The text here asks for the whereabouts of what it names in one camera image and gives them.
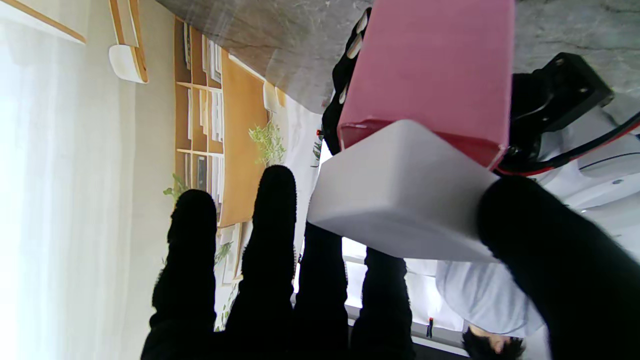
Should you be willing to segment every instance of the screw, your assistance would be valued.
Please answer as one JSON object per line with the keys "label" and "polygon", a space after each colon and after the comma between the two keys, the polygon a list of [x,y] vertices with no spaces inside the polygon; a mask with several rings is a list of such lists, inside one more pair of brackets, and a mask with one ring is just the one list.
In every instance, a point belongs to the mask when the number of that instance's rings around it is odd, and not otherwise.
{"label": "screw", "polygon": [[509,146],[509,148],[507,149],[507,153],[509,155],[515,155],[519,152],[520,152],[520,148],[518,148],[517,146]]}

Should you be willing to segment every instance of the pink box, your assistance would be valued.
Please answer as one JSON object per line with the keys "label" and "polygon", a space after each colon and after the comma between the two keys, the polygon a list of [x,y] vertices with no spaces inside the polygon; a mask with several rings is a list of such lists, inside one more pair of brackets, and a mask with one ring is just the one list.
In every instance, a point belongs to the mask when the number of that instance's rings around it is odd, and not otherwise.
{"label": "pink box", "polygon": [[338,124],[342,149],[411,119],[495,167],[509,143],[514,21],[513,0],[377,0]]}

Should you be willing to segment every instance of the marble table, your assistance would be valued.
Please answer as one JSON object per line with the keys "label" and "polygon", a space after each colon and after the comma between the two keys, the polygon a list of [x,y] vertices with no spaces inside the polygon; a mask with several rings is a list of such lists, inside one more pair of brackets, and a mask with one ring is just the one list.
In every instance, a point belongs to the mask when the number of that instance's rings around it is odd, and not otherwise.
{"label": "marble table", "polygon": [[[157,0],[307,109],[321,113],[351,28],[374,0]],[[640,2],[519,0],[514,72],[576,53],[640,99]]]}

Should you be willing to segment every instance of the black hair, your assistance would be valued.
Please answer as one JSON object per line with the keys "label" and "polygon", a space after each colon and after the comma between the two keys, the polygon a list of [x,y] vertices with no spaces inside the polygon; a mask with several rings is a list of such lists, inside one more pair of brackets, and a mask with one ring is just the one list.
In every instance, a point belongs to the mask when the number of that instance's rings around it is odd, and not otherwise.
{"label": "black hair", "polygon": [[512,337],[509,343],[504,344],[502,352],[496,354],[489,342],[489,338],[476,336],[471,332],[471,329],[468,329],[467,332],[462,334],[462,346],[473,360],[517,360],[520,359],[522,352],[524,352],[522,339]]}

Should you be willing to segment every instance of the white box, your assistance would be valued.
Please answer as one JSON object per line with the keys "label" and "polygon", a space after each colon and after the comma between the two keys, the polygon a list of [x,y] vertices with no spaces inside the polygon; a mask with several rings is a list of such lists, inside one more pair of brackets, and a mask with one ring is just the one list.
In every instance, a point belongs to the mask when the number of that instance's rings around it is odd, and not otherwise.
{"label": "white box", "polygon": [[401,120],[322,165],[307,219],[398,258],[493,262],[477,236],[476,209],[497,179]]}

